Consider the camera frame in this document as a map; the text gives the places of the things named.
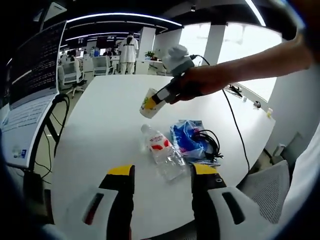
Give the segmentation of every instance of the bottle label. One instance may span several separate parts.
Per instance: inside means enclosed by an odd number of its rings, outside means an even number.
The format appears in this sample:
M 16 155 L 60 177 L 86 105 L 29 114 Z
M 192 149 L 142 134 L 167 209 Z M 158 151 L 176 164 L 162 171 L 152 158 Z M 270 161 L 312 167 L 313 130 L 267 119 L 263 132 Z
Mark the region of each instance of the bottle label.
M 171 143 L 162 134 L 156 135 L 150 139 L 150 147 L 152 148 L 153 151 L 161 151 L 162 149 L 170 146 L 171 146 Z

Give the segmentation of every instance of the red label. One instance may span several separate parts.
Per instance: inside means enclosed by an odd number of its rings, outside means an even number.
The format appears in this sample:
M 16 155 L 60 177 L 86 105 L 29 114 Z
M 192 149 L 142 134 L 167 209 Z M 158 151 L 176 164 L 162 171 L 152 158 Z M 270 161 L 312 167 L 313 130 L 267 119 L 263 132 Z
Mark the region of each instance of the red label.
M 163 147 L 161 145 L 151 145 L 151 148 L 154 150 L 162 150 Z
M 169 140 L 168 139 L 164 141 L 164 146 L 169 147 Z

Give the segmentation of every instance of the bottle cap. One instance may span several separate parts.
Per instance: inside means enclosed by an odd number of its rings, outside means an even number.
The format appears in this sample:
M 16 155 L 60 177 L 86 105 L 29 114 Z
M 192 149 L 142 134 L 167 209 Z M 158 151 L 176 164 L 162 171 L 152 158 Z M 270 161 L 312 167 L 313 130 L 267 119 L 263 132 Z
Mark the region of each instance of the bottle cap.
M 146 133 L 149 129 L 151 129 L 149 124 L 143 124 L 141 127 L 141 132 Z

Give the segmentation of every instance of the keyboard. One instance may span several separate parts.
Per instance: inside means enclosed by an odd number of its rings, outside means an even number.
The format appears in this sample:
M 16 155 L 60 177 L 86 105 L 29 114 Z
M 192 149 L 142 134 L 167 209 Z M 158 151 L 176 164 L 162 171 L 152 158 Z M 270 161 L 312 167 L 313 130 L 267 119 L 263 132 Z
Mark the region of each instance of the keyboard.
M 2 132 L 5 133 L 17 128 L 37 124 L 51 100 L 52 97 L 42 97 L 9 111 L 8 116 L 3 121 Z

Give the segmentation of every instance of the hand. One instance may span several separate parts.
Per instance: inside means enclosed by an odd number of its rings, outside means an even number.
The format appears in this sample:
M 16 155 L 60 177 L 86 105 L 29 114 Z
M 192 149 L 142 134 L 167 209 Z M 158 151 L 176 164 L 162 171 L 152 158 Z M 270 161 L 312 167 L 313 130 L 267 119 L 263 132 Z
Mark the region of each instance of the hand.
M 233 83 L 231 69 L 225 64 L 215 66 L 198 66 L 190 68 L 178 81 L 178 95 L 170 104 L 188 101 L 198 96 L 208 95 Z

